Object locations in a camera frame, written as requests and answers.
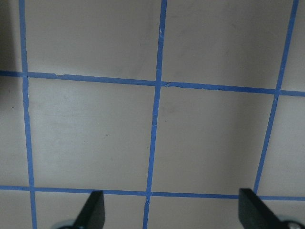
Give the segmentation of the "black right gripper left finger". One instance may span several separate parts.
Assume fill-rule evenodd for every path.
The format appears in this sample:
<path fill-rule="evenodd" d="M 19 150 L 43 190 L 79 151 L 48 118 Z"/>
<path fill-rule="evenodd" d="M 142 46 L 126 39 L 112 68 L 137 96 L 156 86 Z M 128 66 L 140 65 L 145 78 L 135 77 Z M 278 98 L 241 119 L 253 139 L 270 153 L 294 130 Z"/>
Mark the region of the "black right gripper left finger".
<path fill-rule="evenodd" d="M 105 223 L 103 191 L 93 191 L 81 209 L 73 229 L 102 229 Z"/>

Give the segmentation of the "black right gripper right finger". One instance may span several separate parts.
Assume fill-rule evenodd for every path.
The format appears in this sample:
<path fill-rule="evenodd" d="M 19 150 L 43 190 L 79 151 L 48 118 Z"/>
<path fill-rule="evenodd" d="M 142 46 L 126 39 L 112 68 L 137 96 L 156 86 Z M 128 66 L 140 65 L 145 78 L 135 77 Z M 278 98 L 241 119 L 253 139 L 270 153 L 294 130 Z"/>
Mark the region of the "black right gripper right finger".
<path fill-rule="evenodd" d="M 238 218 L 244 229 L 285 228 L 285 224 L 250 188 L 239 189 Z"/>

